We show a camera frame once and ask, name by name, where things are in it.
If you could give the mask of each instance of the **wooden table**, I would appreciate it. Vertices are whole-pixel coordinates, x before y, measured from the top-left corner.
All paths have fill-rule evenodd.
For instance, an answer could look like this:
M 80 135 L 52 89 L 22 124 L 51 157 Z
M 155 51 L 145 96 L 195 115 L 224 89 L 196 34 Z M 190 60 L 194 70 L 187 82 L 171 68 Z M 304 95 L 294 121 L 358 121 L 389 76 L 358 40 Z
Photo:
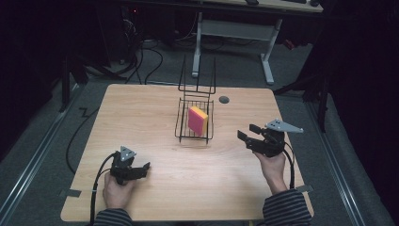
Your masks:
M 228 104 L 218 101 L 230 99 Z M 65 221 L 88 221 L 90 195 L 96 173 L 107 156 L 120 146 L 137 152 L 133 167 L 151 162 L 147 178 L 138 180 L 127 208 L 133 220 L 223 220 L 263 218 L 264 199 L 271 196 L 259 160 L 237 130 L 251 137 L 250 123 L 264 126 L 281 119 L 270 89 L 216 88 L 214 137 L 205 140 L 175 137 L 179 99 L 172 86 L 111 85 L 93 125 L 88 144 L 61 212 Z M 112 159 L 105 165 L 110 168 Z M 289 164 L 284 172 L 289 184 Z M 295 164 L 295 185 L 304 185 Z M 104 187 L 100 178 L 99 191 Z M 305 195 L 308 206 L 309 197 Z M 105 209 L 97 193 L 96 211 Z

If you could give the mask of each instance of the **person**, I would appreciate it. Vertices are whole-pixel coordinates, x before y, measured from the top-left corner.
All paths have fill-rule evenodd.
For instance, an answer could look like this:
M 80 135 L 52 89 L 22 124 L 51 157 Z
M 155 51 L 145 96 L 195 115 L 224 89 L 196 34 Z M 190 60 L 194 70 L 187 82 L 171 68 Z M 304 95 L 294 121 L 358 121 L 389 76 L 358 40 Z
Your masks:
M 280 153 L 266 157 L 261 153 L 254 154 L 260 160 L 263 176 L 272 192 L 272 196 L 264 200 L 264 222 L 261 225 L 310 225 L 311 214 L 302 193 L 296 189 L 288 189 L 284 183 L 285 155 Z M 125 186 L 120 186 L 109 172 L 104 180 L 103 197 L 106 209 L 98 213 L 94 225 L 135 225 L 125 208 L 136 181 L 129 181 Z

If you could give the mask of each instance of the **dark background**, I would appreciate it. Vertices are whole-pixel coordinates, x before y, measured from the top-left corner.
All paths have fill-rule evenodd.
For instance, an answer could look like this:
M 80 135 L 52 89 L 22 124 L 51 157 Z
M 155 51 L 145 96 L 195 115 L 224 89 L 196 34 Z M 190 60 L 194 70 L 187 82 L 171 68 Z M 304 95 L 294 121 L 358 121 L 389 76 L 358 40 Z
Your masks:
M 381 200 L 399 223 L 393 213 L 399 202 L 395 192 L 399 186 L 395 167 L 398 1 L 322 1 L 322 6 L 327 16 L 353 20 L 321 25 L 320 21 L 286 19 L 278 43 L 314 44 L 298 80 L 315 74 L 321 79 L 330 76 L 328 90 L 346 132 Z M 65 56 L 79 53 L 105 66 L 126 58 L 125 46 L 112 44 L 120 39 L 122 25 L 104 23 L 104 18 L 114 18 L 111 15 L 118 12 L 72 1 L 0 3 L 1 159 L 35 112 L 52 98 Z M 139 12 L 145 32 L 169 45 L 175 39 L 174 29 L 183 33 L 187 30 L 184 21 L 193 17 L 192 12 L 172 9 L 140 8 Z M 116 28 L 111 32 L 109 27 Z M 299 89 L 321 90 L 320 80 Z

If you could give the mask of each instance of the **round hole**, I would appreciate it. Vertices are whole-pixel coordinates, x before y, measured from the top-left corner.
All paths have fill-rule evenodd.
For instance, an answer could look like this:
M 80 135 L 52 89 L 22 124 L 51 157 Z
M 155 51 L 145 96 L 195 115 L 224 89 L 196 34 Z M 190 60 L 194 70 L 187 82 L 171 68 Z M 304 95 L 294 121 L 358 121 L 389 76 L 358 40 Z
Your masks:
M 230 99 L 227 96 L 219 97 L 219 102 L 222 103 L 222 104 L 227 104 L 229 101 L 230 101 Z

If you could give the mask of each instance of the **yellow sponge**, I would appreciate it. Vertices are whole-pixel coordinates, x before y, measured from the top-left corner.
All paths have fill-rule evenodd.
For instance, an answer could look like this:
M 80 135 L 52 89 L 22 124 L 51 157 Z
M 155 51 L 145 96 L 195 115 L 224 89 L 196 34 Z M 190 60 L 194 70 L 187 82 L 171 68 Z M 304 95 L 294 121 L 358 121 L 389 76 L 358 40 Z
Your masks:
M 188 128 L 200 137 L 206 132 L 208 125 L 208 115 L 197 106 L 188 109 Z

